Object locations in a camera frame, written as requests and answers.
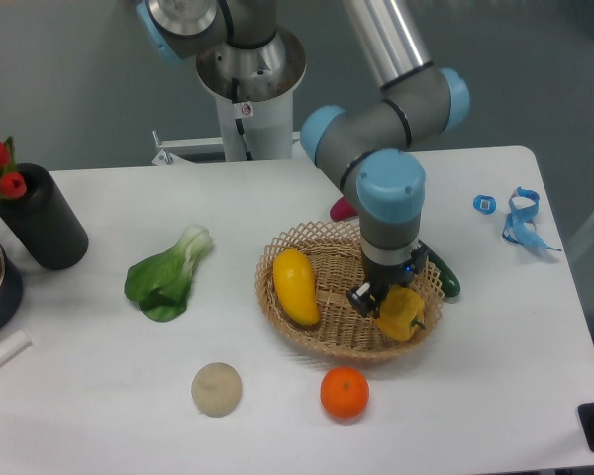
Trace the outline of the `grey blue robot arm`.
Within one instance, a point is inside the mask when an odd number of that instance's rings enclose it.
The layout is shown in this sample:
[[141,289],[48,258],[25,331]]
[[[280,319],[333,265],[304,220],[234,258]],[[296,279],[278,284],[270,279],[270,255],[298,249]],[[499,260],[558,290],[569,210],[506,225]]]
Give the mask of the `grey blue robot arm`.
[[377,317],[395,285],[425,266],[419,240],[425,171],[410,147],[460,123],[470,108],[464,80],[438,69],[403,1],[347,1],[345,10],[381,91],[359,113],[337,106],[293,127],[293,92],[306,69],[300,41],[272,1],[141,1],[137,13],[159,54],[193,58],[218,111],[228,161],[285,158],[294,142],[356,210],[364,271],[348,299]]

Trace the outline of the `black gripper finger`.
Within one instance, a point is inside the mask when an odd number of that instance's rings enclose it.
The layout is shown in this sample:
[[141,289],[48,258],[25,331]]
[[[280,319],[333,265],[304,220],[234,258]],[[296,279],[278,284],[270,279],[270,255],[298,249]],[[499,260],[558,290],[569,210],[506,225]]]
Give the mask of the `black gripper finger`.
[[352,307],[363,317],[379,318],[380,307],[388,292],[389,287],[386,285],[365,281],[350,288],[346,296]]

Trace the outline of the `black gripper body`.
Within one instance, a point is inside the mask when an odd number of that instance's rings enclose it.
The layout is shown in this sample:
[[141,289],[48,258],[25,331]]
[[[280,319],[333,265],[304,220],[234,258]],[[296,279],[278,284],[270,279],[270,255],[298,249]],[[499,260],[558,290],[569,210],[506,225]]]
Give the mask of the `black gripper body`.
[[372,292],[386,292],[392,285],[407,287],[426,266],[428,248],[418,244],[414,248],[361,251],[365,281]]

